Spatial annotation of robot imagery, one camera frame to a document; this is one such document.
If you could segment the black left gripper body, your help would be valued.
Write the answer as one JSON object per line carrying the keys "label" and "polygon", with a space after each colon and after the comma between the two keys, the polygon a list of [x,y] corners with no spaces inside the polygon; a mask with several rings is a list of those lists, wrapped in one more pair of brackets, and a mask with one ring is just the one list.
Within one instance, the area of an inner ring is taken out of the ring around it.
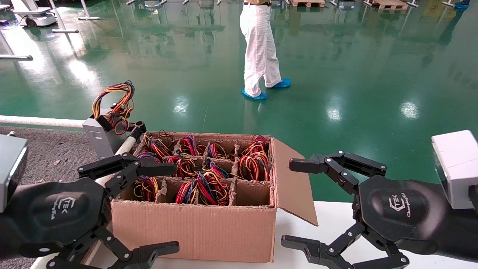
{"label": "black left gripper body", "polygon": [[109,198],[91,179],[21,185],[1,213],[1,258],[44,257],[109,220]]}

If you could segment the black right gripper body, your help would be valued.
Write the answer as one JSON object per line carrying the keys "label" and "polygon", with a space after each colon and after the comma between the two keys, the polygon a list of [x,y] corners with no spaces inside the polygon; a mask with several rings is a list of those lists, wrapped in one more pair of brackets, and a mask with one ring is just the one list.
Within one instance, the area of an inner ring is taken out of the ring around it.
{"label": "black right gripper body", "polygon": [[358,221],[372,243],[396,244],[418,255],[440,255],[476,262],[477,212],[453,209],[438,183],[391,180],[375,175],[357,187]]}

